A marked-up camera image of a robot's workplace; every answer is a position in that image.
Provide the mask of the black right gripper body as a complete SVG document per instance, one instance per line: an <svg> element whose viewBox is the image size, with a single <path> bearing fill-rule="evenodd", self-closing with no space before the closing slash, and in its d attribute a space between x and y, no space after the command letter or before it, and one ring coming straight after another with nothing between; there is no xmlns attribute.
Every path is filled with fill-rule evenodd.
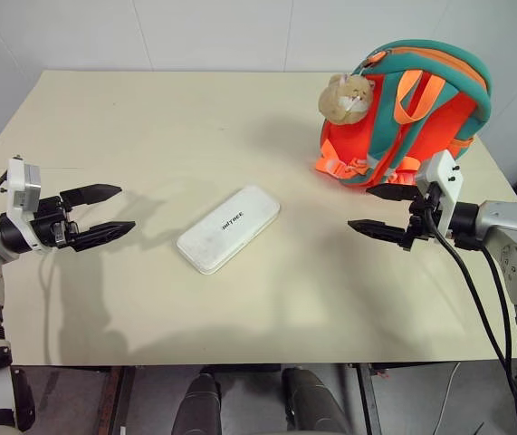
<svg viewBox="0 0 517 435"><path fill-rule="evenodd" d="M407 229L403 236L400 246L410 251L417 239L428 241L435 237L436 218L440 218L438 211L442 190L435 182L431 182L425 193L421 193L416 188L416 193L412 197L409 206L410 218Z"/></svg>

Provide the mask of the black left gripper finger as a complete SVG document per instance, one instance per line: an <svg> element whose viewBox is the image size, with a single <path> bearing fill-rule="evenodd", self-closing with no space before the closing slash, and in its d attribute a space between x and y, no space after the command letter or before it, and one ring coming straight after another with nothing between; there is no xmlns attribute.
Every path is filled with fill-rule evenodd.
<svg viewBox="0 0 517 435"><path fill-rule="evenodd" d="M62 191L62 203L68 208L101 203L119 194L121 188L109 184L93 184Z"/></svg>
<svg viewBox="0 0 517 435"><path fill-rule="evenodd" d="M78 233L72 240L72 248L81 252L125 236L136 226L135 221L106 222Z"/></svg>

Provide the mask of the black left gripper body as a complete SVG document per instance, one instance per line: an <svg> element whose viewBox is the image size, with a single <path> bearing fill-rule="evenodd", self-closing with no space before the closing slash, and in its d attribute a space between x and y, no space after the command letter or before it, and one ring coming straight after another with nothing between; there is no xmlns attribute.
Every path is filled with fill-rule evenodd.
<svg viewBox="0 0 517 435"><path fill-rule="evenodd" d="M72 206L60 196L43 198L34 212L31 226L46 247L70 247L78 235L78 226L69 220Z"/></svg>

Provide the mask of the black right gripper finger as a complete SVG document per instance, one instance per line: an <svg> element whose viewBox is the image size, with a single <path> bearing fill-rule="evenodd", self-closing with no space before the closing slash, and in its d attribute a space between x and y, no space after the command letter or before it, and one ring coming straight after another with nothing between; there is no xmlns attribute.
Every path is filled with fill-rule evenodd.
<svg viewBox="0 0 517 435"><path fill-rule="evenodd" d="M404 228L392 227L384 222L371 219L349 220L348 225L364 236L394 243L400 247L410 247Z"/></svg>
<svg viewBox="0 0 517 435"><path fill-rule="evenodd" d="M417 186L401 184L378 184L366 189L366 192L392 201L412 201L417 196Z"/></svg>

